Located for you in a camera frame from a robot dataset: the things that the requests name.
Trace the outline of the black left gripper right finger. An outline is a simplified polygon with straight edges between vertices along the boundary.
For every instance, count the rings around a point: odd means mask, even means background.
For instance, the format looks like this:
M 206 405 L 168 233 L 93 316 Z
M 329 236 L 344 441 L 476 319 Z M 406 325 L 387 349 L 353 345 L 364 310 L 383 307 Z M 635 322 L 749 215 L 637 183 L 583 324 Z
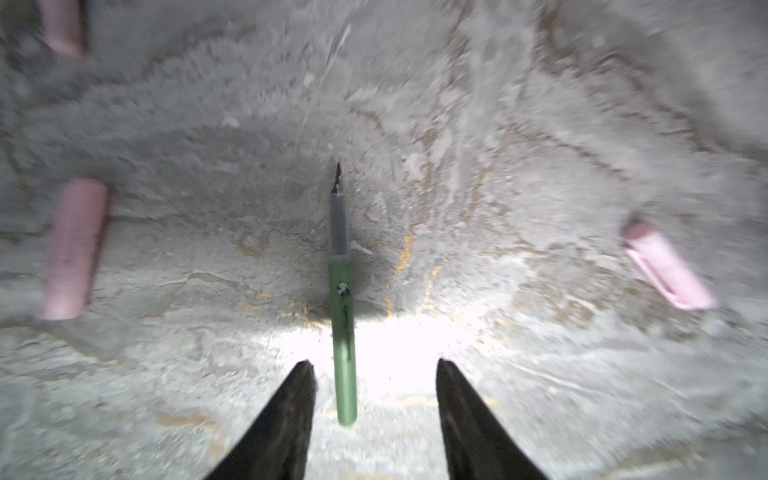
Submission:
M 441 359 L 436 394 L 451 479 L 544 479 L 457 365 Z

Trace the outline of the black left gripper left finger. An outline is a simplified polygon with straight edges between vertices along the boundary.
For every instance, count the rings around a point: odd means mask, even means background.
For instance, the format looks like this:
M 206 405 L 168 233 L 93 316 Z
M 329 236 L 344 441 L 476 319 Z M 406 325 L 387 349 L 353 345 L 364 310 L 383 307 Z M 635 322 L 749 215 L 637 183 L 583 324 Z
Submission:
M 260 414 L 209 479 L 302 479 L 311 439 L 317 382 L 303 360 L 292 368 Z

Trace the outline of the green pen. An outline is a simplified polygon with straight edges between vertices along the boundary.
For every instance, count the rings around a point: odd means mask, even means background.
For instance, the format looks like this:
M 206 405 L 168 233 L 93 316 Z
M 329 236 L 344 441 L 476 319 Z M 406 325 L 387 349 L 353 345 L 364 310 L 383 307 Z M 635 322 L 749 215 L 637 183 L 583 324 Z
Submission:
M 350 427 L 357 420 L 357 371 L 354 320 L 354 269 L 349 254 L 342 168 L 336 163 L 329 196 L 328 267 L 337 419 Z

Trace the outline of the pink pen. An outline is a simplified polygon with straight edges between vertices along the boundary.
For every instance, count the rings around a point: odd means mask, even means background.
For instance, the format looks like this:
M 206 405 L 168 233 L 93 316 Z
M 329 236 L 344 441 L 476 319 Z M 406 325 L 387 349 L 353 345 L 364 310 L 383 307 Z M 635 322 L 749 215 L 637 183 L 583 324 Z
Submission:
M 85 30 L 80 0 L 39 0 L 42 33 L 46 45 L 67 58 L 85 54 Z

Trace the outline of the pink pen cap right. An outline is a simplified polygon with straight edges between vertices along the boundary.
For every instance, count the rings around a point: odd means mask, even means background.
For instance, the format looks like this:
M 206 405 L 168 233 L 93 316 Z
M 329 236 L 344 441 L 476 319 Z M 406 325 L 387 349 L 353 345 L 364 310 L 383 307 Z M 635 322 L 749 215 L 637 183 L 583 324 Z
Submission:
M 715 296 L 655 226 L 632 221 L 622 237 L 629 258 L 671 305 L 684 311 L 718 307 Z

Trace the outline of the pink pen cap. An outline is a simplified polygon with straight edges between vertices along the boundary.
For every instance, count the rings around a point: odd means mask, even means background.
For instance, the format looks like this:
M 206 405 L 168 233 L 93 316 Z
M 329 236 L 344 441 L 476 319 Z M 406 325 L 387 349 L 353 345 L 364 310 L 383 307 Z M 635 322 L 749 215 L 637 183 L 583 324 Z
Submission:
M 684 311 L 718 307 L 715 296 L 655 226 L 632 221 L 622 237 L 629 258 L 671 305 Z
M 109 202 L 106 184 L 75 179 L 62 188 L 46 257 L 40 318 L 63 321 L 88 303 Z

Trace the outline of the pink pen cap left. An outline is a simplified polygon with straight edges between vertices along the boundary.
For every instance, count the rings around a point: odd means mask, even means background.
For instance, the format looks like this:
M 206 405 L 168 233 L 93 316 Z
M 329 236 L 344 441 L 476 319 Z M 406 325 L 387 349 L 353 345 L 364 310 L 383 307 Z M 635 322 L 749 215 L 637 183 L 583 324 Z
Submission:
M 62 188 L 46 257 L 40 318 L 63 321 L 88 303 L 109 202 L 106 184 L 75 179 Z

